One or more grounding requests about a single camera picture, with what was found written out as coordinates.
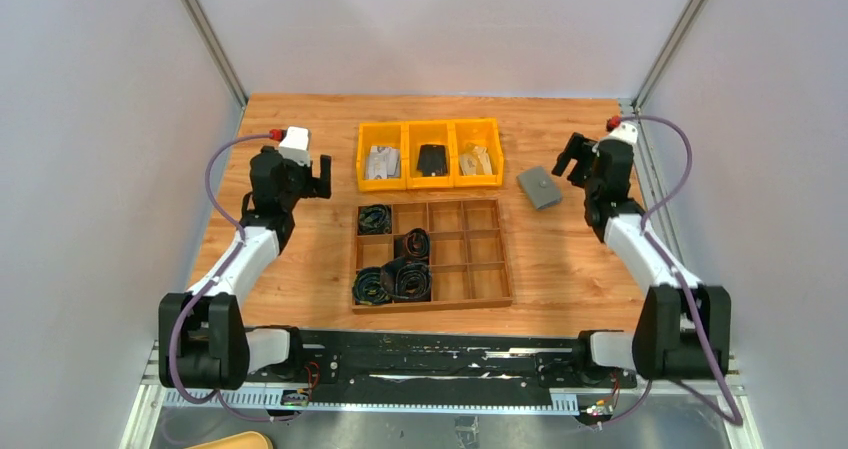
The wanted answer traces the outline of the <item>grey card holder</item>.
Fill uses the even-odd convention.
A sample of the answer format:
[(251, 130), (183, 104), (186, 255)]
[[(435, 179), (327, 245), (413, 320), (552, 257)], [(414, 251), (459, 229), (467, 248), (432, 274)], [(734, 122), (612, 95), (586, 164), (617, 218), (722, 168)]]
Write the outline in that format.
[(550, 174), (541, 166), (521, 172), (517, 181), (523, 193), (537, 211), (551, 208), (563, 201), (563, 194)]

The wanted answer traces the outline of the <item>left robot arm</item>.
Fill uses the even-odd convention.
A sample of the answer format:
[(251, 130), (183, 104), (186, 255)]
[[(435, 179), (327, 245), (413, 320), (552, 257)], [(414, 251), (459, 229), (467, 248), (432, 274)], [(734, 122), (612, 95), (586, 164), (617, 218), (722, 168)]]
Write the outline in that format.
[(302, 162), (265, 146), (250, 161), (249, 179), (251, 189), (224, 254), (185, 292), (168, 293), (160, 301), (159, 378), (166, 387), (235, 390), (249, 374), (266, 368), (283, 382), (305, 372), (298, 329), (249, 328), (241, 305), (289, 242), (297, 203), (330, 198), (332, 158)]

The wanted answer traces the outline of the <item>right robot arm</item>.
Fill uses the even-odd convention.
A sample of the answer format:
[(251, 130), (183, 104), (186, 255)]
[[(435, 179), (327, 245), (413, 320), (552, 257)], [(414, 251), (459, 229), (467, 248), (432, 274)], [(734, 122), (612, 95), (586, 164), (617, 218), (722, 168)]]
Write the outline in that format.
[(571, 135), (552, 170), (584, 191), (584, 219), (598, 240), (624, 263), (645, 290), (632, 333), (587, 330), (571, 372), (596, 386), (611, 368), (648, 380), (719, 380), (729, 369), (731, 299), (688, 271), (658, 239), (645, 211), (630, 194), (632, 141), (595, 141)]

